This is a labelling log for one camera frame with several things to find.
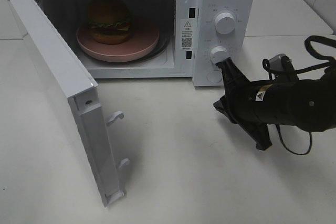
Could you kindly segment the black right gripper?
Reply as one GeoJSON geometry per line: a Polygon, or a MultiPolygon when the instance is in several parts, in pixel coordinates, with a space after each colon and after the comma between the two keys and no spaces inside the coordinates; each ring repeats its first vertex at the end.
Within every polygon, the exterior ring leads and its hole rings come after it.
{"type": "Polygon", "coordinates": [[[225,95],[213,107],[238,124],[255,142],[256,149],[272,146],[267,124],[302,125],[294,104],[298,78],[249,81],[228,57],[215,66],[221,70],[225,95]]]}

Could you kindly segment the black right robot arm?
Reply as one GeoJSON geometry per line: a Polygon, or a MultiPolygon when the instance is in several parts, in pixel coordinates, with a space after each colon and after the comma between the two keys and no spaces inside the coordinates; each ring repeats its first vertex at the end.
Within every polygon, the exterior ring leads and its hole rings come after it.
{"type": "Polygon", "coordinates": [[[223,75],[225,94],[214,108],[238,124],[259,150],[272,145],[268,125],[296,126],[308,133],[335,128],[335,64],[328,63],[317,80],[298,78],[298,71],[285,54],[262,65],[273,80],[249,81],[230,58],[216,63],[223,75]]]}

